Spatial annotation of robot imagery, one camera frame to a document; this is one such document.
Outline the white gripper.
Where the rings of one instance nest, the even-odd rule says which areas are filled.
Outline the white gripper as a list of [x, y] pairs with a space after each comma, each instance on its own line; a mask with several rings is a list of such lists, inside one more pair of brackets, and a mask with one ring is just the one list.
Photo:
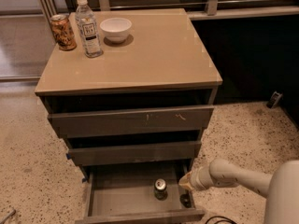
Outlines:
[[211, 176], [207, 166], [193, 169], [178, 182], [186, 190], [205, 190], [213, 187], [214, 183], [215, 179]]

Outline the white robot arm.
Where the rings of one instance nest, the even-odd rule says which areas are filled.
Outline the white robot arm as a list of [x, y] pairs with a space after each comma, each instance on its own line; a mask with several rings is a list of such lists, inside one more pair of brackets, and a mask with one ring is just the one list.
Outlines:
[[299, 160], [283, 163], [270, 175], [215, 159], [188, 172], [178, 184], [186, 190], [241, 185], [266, 199], [263, 224], [299, 224]]

